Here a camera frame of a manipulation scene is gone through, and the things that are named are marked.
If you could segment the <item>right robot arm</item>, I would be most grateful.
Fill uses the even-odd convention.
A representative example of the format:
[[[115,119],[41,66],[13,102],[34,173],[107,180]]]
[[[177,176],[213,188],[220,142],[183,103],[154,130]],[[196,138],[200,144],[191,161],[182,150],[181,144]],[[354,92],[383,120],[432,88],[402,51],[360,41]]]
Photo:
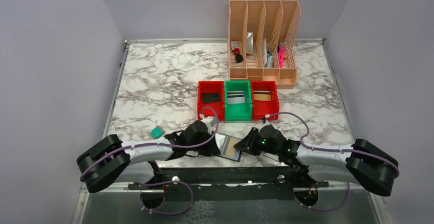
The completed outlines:
[[[318,146],[286,139],[272,125],[250,132],[234,145],[251,155],[268,153],[288,166],[305,167],[315,182],[353,183],[380,196],[390,196],[398,177],[398,161],[364,139],[344,146]]]

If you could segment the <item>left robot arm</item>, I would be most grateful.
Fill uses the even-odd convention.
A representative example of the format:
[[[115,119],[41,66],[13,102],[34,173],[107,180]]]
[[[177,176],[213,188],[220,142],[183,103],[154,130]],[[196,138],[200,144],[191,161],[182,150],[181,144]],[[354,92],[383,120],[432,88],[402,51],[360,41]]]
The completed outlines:
[[[189,151],[204,156],[220,154],[215,142],[218,130],[218,122],[205,118],[184,130],[150,141],[124,142],[116,134],[108,135],[77,158],[79,179],[90,193],[116,182],[146,184],[154,177],[151,161],[179,159]]]

